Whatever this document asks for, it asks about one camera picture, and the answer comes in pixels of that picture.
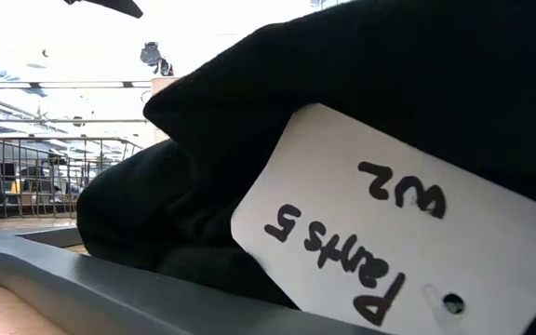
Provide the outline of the white perforated plastic basket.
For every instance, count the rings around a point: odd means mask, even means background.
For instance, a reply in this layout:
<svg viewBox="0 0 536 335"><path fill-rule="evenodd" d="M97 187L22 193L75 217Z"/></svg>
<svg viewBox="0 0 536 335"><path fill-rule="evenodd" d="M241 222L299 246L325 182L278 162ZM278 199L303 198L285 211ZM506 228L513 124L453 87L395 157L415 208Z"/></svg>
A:
<svg viewBox="0 0 536 335"><path fill-rule="evenodd" d="M178 81L179 77L175 76L162 76L162 77L156 77L154 78L152 83L152 95L156 95L158 92L163 90L164 88L172 85L174 82ZM159 127L157 127L154 124L151 124L151 143L157 144L159 142L165 141L168 139L168 135Z"/></svg>

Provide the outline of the white handwritten paper tag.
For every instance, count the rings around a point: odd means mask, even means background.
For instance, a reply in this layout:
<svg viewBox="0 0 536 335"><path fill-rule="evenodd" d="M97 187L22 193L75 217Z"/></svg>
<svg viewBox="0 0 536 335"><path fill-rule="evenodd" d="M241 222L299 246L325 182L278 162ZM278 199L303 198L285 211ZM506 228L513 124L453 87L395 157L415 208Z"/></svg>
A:
<svg viewBox="0 0 536 335"><path fill-rule="evenodd" d="M395 335L520 335L536 316L536 202L320 104L231 228L307 313Z"/></svg>

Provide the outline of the black pants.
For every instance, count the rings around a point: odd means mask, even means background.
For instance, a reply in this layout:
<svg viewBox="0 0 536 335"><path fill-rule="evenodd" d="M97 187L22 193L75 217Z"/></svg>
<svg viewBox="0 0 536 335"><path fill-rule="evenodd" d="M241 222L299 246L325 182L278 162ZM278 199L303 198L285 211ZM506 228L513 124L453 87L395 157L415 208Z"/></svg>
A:
<svg viewBox="0 0 536 335"><path fill-rule="evenodd" d="M87 252L168 276L187 335L382 335L301 312L230 233L313 102L536 201L536 0L353 0L261 27L148 101L167 139L82 193Z"/></svg>

